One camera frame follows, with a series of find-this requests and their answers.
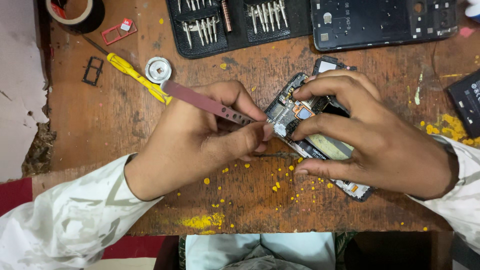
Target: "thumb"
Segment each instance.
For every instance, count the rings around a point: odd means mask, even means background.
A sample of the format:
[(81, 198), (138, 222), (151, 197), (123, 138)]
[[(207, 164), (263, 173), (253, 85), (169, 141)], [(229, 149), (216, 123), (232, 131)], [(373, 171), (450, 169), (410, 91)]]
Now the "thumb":
[(236, 160), (255, 151), (261, 142), (268, 140), (273, 125), (254, 122), (224, 136), (211, 137), (206, 148), (220, 162)]
[(294, 174), (308, 174), (335, 180), (352, 180), (358, 178), (360, 171), (351, 159), (320, 160), (306, 159), (296, 168)]

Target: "light blue pants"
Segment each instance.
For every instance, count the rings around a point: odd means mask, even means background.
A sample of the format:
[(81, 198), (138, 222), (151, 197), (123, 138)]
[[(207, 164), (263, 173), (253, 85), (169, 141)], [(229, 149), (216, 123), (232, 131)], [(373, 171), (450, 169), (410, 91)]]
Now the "light blue pants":
[(188, 235), (187, 270), (219, 270), (240, 261), (259, 243), (286, 261), (313, 270), (335, 270), (333, 233), (315, 232)]

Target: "screwdriver set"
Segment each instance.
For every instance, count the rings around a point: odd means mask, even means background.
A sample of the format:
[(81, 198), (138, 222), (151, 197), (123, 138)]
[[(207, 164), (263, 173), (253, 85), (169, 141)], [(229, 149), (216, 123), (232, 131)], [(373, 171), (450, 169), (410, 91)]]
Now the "screwdriver set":
[(166, 0), (188, 59), (312, 34), (310, 0)]

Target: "metal washer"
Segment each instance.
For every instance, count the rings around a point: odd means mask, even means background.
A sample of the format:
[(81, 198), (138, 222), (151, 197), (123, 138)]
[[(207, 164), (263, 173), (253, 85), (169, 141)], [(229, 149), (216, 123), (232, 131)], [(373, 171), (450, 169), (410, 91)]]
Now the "metal washer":
[(172, 67), (167, 59), (154, 57), (148, 60), (147, 66), (145, 67), (145, 75), (152, 83), (161, 84), (172, 75)]

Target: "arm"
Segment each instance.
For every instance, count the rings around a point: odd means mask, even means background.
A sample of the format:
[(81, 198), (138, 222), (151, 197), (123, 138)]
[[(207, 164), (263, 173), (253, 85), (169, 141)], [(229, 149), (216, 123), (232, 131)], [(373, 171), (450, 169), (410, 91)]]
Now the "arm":
[(442, 215), (480, 253), (480, 150), (429, 136), (401, 120), (363, 74), (327, 71), (305, 80), (297, 100), (335, 95), (350, 118), (321, 113), (302, 121), (292, 139), (321, 133), (352, 145), (350, 159), (307, 159), (295, 170), (411, 195)]
[(273, 127), (242, 84), (222, 82), (194, 90), (257, 122), (242, 128), (217, 123), (213, 114), (173, 99), (134, 159), (122, 157), (2, 216), (0, 269), (89, 266), (161, 195), (266, 149)]

